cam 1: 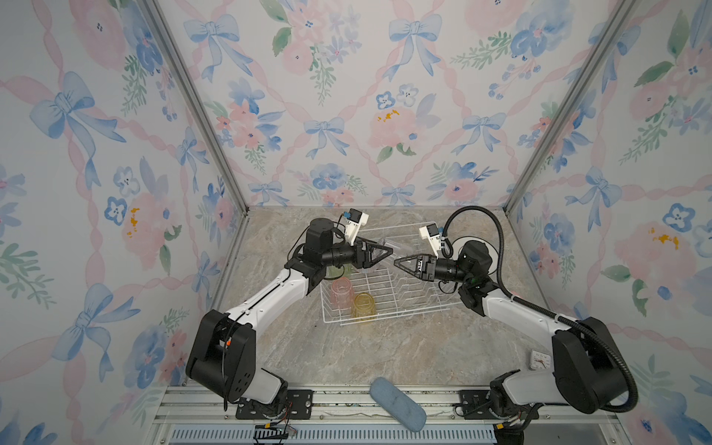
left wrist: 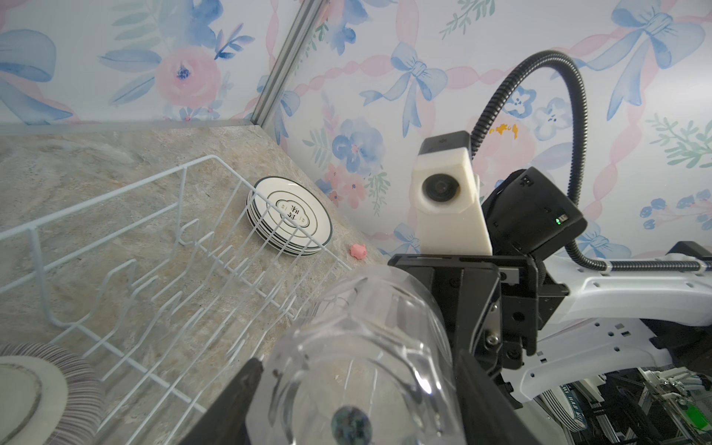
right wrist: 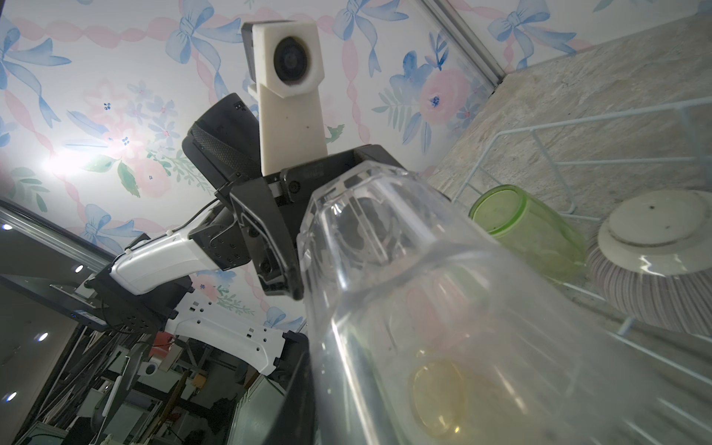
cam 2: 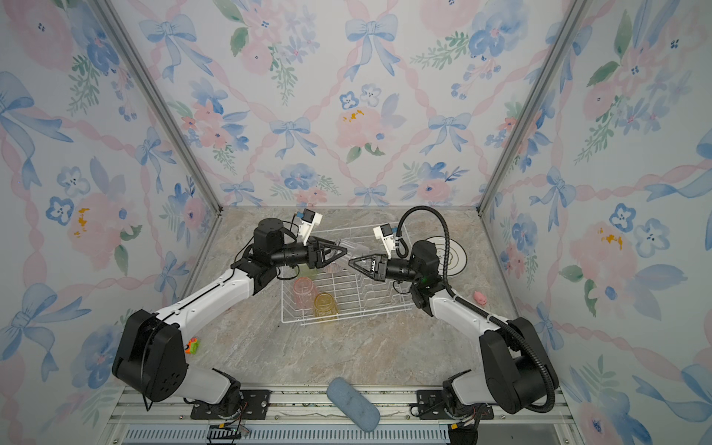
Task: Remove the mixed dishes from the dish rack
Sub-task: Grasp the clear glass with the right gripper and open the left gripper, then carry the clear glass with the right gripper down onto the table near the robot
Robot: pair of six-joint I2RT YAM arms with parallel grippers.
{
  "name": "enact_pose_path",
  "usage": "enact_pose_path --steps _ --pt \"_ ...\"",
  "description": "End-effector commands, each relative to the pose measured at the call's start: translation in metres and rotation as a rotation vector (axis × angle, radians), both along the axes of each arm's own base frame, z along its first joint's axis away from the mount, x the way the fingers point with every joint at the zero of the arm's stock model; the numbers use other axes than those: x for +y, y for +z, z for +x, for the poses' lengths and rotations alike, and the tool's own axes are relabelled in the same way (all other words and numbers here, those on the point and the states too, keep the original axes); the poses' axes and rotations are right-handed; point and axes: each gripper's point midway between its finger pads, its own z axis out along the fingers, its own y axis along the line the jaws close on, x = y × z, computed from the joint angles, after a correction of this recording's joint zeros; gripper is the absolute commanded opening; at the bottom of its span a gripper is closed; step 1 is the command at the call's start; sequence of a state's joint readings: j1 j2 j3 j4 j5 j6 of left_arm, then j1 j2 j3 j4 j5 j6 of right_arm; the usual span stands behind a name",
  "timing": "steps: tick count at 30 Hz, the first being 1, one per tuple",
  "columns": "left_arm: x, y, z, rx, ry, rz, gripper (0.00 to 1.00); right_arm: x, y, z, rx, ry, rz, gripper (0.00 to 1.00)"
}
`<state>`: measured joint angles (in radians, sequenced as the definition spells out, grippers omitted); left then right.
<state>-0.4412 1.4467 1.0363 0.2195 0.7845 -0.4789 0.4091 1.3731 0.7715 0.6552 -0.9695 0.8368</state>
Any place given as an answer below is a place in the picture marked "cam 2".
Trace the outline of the plain white plate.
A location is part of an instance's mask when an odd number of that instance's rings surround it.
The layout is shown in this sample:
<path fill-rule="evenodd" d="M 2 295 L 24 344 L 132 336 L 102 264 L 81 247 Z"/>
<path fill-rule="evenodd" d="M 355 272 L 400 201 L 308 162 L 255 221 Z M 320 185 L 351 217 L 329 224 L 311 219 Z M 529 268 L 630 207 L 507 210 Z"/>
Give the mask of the plain white plate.
<path fill-rule="evenodd" d="M 445 237 L 429 237 L 426 241 L 432 243 L 436 247 L 436 252 L 439 257 L 439 270 L 442 272 L 445 260 Z M 448 248 L 447 273 L 448 276 L 457 276 L 467 268 L 468 258 L 464 247 L 455 240 L 450 241 Z"/>

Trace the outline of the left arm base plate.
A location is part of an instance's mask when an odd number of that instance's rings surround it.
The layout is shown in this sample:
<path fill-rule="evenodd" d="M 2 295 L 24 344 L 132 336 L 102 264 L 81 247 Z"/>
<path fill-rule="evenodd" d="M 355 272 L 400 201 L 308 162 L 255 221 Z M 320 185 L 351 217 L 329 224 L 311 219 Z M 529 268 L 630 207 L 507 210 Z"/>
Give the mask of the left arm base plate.
<path fill-rule="evenodd" d="M 237 421 L 264 420 L 270 406 L 272 392 L 268 389 L 241 389 L 227 394 L 217 404 L 195 402 L 191 420 Z"/>

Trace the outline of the pink plastic cup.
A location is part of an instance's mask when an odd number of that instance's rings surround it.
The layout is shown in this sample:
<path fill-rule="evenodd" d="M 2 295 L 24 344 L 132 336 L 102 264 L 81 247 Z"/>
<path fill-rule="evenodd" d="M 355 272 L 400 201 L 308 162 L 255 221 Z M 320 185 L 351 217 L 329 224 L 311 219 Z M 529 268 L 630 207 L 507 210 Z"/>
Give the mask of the pink plastic cup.
<path fill-rule="evenodd" d="M 302 276 L 294 281 L 292 298 L 298 310 L 313 309 L 313 303 L 317 294 L 316 285 L 311 278 Z"/>

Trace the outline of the yellow plastic cup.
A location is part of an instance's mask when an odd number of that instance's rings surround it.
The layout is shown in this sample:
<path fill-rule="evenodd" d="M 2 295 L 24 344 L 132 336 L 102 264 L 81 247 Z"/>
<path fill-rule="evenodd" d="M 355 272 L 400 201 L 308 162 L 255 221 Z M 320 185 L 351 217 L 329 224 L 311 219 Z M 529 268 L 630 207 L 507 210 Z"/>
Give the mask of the yellow plastic cup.
<path fill-rule="evenodd" d="M 314 316 L 318 319 L 332 320 L 339 315 L 337 302 L 330 293 L 320 293 L 313 301 Z"/>

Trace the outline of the clear glass cup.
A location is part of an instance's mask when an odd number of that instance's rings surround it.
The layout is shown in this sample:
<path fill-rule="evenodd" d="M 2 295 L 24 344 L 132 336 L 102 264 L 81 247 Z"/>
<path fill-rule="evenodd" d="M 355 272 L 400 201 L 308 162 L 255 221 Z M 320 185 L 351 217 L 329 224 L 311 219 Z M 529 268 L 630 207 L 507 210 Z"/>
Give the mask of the clear glass cup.
<path fill-rule="evenodd" d="M 346 248 L 346 257 L 349 258 L 363 257 L 370 253 L 367 246 L 351 239 L 341 238 L 337 241 L 337 244 L 342 248 Z"/>

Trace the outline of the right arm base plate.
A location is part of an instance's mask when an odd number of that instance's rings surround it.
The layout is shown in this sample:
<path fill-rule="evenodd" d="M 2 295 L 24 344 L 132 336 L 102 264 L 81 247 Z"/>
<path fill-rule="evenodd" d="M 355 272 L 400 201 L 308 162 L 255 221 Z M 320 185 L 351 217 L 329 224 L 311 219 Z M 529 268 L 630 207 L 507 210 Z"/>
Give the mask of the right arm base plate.
<path fill-rule="evenodd" d="M 471 405 L 456 402 L 454 395 L 443 389 L 420 389 L 410 415 L 421 420 L 449 420 L 460 422 L 478 415 L 480 420 L 493 420 L 493 408 L 486 403 Z"/>

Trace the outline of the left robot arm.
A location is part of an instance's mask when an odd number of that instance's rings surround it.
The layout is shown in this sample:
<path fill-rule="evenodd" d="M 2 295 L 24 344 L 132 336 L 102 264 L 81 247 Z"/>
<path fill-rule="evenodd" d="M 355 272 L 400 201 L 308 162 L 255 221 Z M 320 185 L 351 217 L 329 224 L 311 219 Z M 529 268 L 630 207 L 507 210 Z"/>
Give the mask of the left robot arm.
<path fill-rule="evenodd" d="M 281 268 L 323 269 L 347 252 L 314 237 L 307 222 L 293 234 L 282 220 L 262 220 L 246 248 L 209 285 L 153 313 L 139 310 L 128 318 L 113 376 L 137 390 L 146 408 L 180 397 L 222 419 L 238 417 L 245 407 L 240 382 L 225 372 L 189 365 L 189 341 L 219 315 L 265 289 Z"/>

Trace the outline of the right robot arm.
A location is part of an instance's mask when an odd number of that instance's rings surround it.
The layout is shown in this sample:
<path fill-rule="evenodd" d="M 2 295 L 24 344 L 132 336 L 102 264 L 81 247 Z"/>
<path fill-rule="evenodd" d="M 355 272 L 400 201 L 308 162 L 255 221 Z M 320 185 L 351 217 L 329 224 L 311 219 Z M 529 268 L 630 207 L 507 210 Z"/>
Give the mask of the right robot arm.
<path fill-rule="evenodd" d="M 374 281 L 408 283 L 418 309 L 478 343 L 481 372 L 467 370 L 442 384 L 449 415 L 471 417 L 486 403 L 510 415 L 552 411 L 559 379 L 533 324 L 523 317 L 500 318 L 457 295 L 446 286 L 441 259 L 435 244 L 421 240 L 406 259 L 373 254 L 349 265 Z"/>

